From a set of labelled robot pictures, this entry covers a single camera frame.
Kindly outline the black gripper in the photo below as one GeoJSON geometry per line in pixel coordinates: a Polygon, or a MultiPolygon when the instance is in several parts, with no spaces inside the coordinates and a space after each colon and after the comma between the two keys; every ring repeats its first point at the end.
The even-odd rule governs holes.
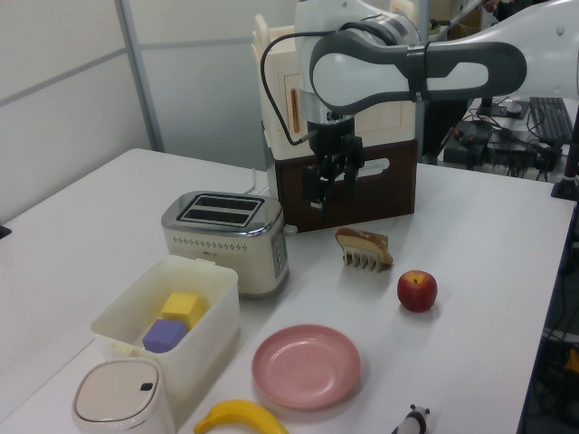
{"type": "Polygon", "coordinates": [[[314,132],[308,141],[316,164],[303,169],[303,200],[326,216],[327,195],[337,175],[346,174],[346,196],[356,197],[358,172],[365,164],[362,139],[355,133],[354,118],[307,125],[314,132]]]}

